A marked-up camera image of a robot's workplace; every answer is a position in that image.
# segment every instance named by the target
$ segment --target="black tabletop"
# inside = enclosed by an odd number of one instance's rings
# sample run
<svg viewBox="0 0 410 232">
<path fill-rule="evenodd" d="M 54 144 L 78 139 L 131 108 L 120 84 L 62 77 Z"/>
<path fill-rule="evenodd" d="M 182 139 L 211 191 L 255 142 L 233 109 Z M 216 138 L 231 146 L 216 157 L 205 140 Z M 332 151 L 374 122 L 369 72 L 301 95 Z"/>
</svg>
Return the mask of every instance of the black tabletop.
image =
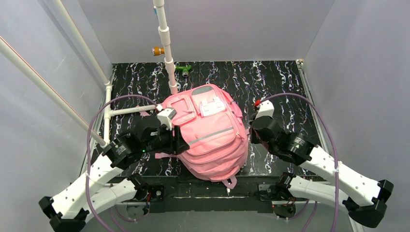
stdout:
<svg viewBox="0 0 410 232">
<path fill-rule="evenodd" d="M 178 66 L 192 65 L 188 78 L 176 73 L 179 91 L 204 84 L 215 84 L 231 94 L 243 110 L 243 122 L 249 127 L 249 117 L 255 113 L 256 100 L 276 93 L 289 92 L 305 96 L 305 90 L 295 61 L 229 61 L 229 62 L 179 62 Z M 124 63 L 114 67 L 112 98 L 141 94 L 161 103 L 171 93 L 168 76 L 163 63 Z M 317 129 L 307 103 L 292 97 L 280 97 L 272 101 L 274 118 L 283 121 L 287 131 L 301 132 L 311 142 L 319 144 Z M 146 101 L 129 99 L 112 105 L 112 109 L 123 109 L 147 105 Z M 132 127 L 139 113 L 120 115 L 111 120 L 111 139 Z M 97 145 L 93 160 L 102 149 Z M 306 170 L 279 160 L 261 145 L 249 146 L 246 164 L 239 176 L 280 176 L 283 172 L 309 174 Z M 142 176 L 185 176 L 192 174 L 176 158 L 155 159 L 154 154 L 145 154 L 141 161 L 131 165 L 123 175 L 139 173 Z"/>
</svg>

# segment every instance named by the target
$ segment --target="metal frame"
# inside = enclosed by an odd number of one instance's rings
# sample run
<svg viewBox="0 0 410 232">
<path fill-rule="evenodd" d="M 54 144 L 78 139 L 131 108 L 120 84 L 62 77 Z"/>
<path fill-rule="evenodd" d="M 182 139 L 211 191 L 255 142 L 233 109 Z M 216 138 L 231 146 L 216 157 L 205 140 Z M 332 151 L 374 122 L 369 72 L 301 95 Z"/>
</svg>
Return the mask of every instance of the metal frame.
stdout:
<svg viewBox="0 0 410 232">
<path fill-rule="evenodd" d="M 311 102 L 314 103 L 312 95 L 310 93 L 310 88 L 309 88 L 308 82 L 306 80 L 306 74 L 305 74 L 305 71 L 303 70 L 303 59 L 297 59 L 296 64 L 297 64 L 297 68 L 299 70 L 299 74 L 300 74 L 301 79 L 302 79 L 302 84 L 303 84 L 303 87 L 305 89 L 306 97 Z M 327 147 L 326 139 L 323 135 L 322 124 L 320 123 L 316 112 L 311 107 L 310 107 L 310 111 L 312 112 L 313 119 L 314 119 L 315 124 L 316 124 L 316 128 L 317 128 L 318 135 L 319 135 L 319 140 L 322 144 L 322 147 L 327 153 L 329 153 L 329 148 Z M 351 224 L 351 228 L 353 229 L 353 232 L 364 232 L 363 225 L 357 223 L 356 221 L 354 221 L 350 217 L 349 217 L 349 220 L 350 220 L 350 224 Z"/>
</svg>

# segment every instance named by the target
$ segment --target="vertical white pole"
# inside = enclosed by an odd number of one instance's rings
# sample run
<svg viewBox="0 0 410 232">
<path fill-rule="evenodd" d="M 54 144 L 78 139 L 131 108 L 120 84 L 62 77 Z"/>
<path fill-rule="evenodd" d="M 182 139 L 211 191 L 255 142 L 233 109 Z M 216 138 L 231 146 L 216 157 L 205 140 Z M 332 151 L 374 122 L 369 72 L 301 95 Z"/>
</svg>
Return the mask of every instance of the vertical white pole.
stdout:
<svg viewBox="0 0 410 232">
<path fill-rule="evenodd" d="M 85 52 L 87 58 L 91 61 L 91 64 L 93 68 L 96 70 L 98 77 L 102 80 L 104 85 L 109 85 L 110 81 L 109 79 L 105 76 L 103 70 L 99 66 L 97 60 L 95 59 L 94 55 L 91 53 L 91 50 L 89 49 L 88 45 L 84 41 L 84 38 L 81 36 L 80 31 L 78 31 L 78 28 L 75 26 L 73 20 L 71 19 L 70 15 L 68 14 L 67 10 L 65 9 L 63 3 L 61 0 L 54 0 L 57 9 L 59 10 L 60 14 L 63 16 L 65 22 L 69 26 L 70 30 L 73 32 L 75 39 L 77 40 L 78 44 L 81 46 L 83 51 Z"/>
<path fill-rule="evenodd" d="M 108 85 L 105 87 L 105 103 L 111 101 L 111 91 L 113 90 L 112 85 Z M 109 144 L 110 143 L 110 120 L 111 120 L 111 107 L 106 107 L 104 109 L 104 141 Z"/>
<path fill-rule="evenodd" d="M 8 58 L 26 77 L 28 77 L 41 91 L 53 100 L 68 116 L 81 128 L 88 130 L 88 123 L 36 72 L 1 36 L 0 52 Z M 94 131 L 91 137 L 101 146 L 106 146 L 105 141 Z"/>
<path fill-rule="evenodd" d="M 164 0 L 153 0 L 154 1 L 154 6 L 157 9 L 157 16 L 158 16 L 158 22 L 160 23 L 160 26 L 158 27 L 158 32 L 161 36 L 161 43 L 162 46 L 164 47 L 165 50 L 165 68 L 168 72 L 168 77 L 169 77 L 169 88 L 171 90 L 171 94 L 176 94 L 178 93 L 178 89 L 176 87 L 176 80 L 175 80 L 175 65 L 174 65 L 174 59 L 172 58 L 171 55 L 171 39 L 169 36 L 169 27 L 166 23 L 166 17 L 165 17 L 165 10 L 164 10 Z"/>
</svg>

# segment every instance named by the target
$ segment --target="backpack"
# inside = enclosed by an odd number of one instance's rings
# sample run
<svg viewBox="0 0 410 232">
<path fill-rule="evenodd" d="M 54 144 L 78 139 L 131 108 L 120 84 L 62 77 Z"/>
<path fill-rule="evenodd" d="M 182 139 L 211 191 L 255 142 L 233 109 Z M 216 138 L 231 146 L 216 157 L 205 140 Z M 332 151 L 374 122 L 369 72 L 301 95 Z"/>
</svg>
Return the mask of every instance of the backpack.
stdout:
<svg viewBox="0 0 410 232">
<path fill-rule="evenodd" d="M 163 108 L 172 107 L 190 149 L 177 157 L 197 178 L 236 185 L 235 174 L 248 157 L 248 136 L 242 111 L 231 96 L 216 85 L 203 85 L 168 97 Z M 175 157 L 156 154 L 156 158 Z"/>
</svg>

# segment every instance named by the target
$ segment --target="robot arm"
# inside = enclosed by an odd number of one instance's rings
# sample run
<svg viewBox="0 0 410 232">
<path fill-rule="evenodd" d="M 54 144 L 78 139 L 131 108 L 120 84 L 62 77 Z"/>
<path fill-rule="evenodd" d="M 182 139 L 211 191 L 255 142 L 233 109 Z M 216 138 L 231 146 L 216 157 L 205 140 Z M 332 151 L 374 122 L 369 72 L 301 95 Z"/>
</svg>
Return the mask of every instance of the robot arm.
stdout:
<svg viewBox="0 0 410 232">
<path fill-rule="evenodd" d="M 281 160 L 308 169 L 332 184 L 336 182 L 335 174 L 339 173 L 340 190 L 343 192 L 340 198 L 348 196 L 342 203 L 349 211 L 350 217 L 368 227 L 374 228 L 378 225 L 386 211 L 386 201 L 393 190 L 391 182 L 372 180 L 341 162 L 336 170 L 333 157 L 320 146 L 310 143 L 301 133 L 287 133 L 283 130 L 282 125 L 272 118 L 274 108 L 271 102 L 264 101 L 257 107 L 258 113 L 250 122 L 252 143 L 262 144 L 269 153 Z M 295 194 L 297 197 L 308 199 L 323 198 L 323 203 L 329 202 L 324 196 L 334 197 L 335 187 L 330 189 L 329 186 L 322 184 L 299 184 L 303 183 L 300 177 L 292 178 L 291 183 L 286 185 L 288 193 L 292 196 Z M 305 191 L 300 189 L 303 185 L 306 186 Z"/>
<path fill-rule="evenodd" d="M 99 156 L 91 166 L 90 196 L 94 197 L 93 195 L 108 181 L 139 161 L 146 152 L 178 155 L 189 149 L 189 145 L 182 138 L 179 126 L 171 127 L 170 122 L 175 114 L 175 109 L 167 108 L 159 112 L 156 117 L 143 117 L 130 133 L 119 136 L 105 147 L 103 155 Z M 85 218 L 90 217 L 85 192 L 86 175 L 88 174 L 82 174 L 52 198 L 43 197 L 39 201 L 43 212 L 50 218 L 54 231 L 65 231 L 63 228 L 69 224 L 73 229 L 74 221 L 80 222 L 78 227 L 83 227 Z M 134 179 L 124 180 L 121 183 L 124 184 L 125 189 L 124 186 L 123 189 L 115 186 L 96 194 L 95 197 L 101 199 L 101 201 L 95 200 L 95 208 L 98 212 L 113 206 L 120 200 L 134 198 L 137 189 L 140 188 L 138 181 L 135 182 Z"/>
</svg>

